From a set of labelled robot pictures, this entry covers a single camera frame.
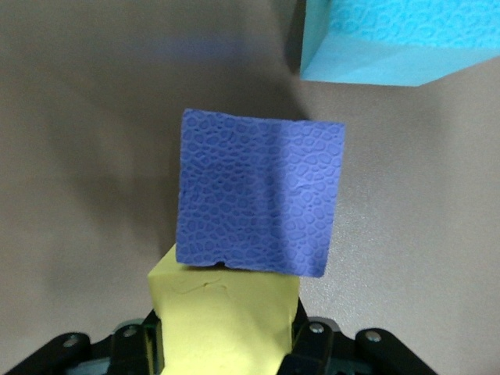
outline screw head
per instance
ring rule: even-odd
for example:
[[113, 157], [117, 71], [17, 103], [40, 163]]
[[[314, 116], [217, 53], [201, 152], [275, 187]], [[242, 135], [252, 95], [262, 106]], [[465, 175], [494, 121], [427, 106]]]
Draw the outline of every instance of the screw head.
[[380, 334], [375, 332], [374, 330], [369, 330], [368, 332], [365, 333], [365, 336], [368, 339], [368, 341], [371, 341], [371, 342], [382, 341], [382, 337], [380, 336]]
[[311, 323], [309, 329], [315, 334], [322, 334], [325, 331], [325, 327], [319, 323]]
[[130, 336], [134, 336], [138, 332], [138, 329], [135, 326], [129, 326], [124, 332], [123, 336], [125, 338], [129, 338]]
[[78, 342], [78, 337], [75, 336], [74, 334], [72, 334], [70, 337], [68, 337], [68, 339], [66, 341], [64, 341], [64, 343], [62, 344], [62, 346], [64, 348], [71, 348], [72, 346], [74, 346], [76, 343]]

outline textured blue surface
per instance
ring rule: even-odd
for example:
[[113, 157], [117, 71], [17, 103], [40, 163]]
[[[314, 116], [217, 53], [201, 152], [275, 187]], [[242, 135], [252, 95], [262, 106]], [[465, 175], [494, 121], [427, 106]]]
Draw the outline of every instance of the textured blue surface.
[[339, 123], [186, 110], [177, 261], [323, 276], [344, 136]]
[[324, 7], [308, 2], [306, 80], [419, 86], [500, 55], [499, 0], [334, 0], [317, 47]]

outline gray floor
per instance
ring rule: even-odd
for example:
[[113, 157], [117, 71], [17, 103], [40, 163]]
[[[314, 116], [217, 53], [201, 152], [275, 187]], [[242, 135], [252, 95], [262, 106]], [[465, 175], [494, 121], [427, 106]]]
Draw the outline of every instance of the gray floor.
[[500, 60], [417, 88], [301, 82], [293, 2], [0, 4], [0, 373], [151, 308], [184, 108], [343, 121], [310, 314], [391, 330], [440, 374], [500, 373]]

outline blue block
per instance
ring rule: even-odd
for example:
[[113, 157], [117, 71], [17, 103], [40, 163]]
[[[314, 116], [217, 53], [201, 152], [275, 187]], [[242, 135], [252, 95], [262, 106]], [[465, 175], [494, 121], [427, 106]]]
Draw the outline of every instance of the blue block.
[[345, 129], [187, 109], [177, 261], [321, 277]]
[[306, 80], [419, 86], [498, 55], [498, 0], [307, 1]]

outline metal screw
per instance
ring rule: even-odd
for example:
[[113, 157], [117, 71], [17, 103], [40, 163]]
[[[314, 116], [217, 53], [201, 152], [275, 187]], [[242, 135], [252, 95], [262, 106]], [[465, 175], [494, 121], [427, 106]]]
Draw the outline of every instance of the metal screw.
[[125, 332], [123, 332], [123, 336], [125, 338], [129, 338], [130, 336], [134, 336], [138, 332], [138, 329], [135, 326], [129, 326]]
[[382, 340], [382, 337], [374, 330], [369, 330], [368, 332], [365, 333], [365, 336], [368, 339], [368, 341], [372, 342], [379, 342]]
[[78, 342], [78, 337], [72, 334], [70, 338], [68, 338], [64, 343], [62, 344], [63, 347], [65, 348], [71, 348]]
[[319, 323], [311, 323], [309, 329], [315, 334], [322, 334], [325, 331], [325, 327]]

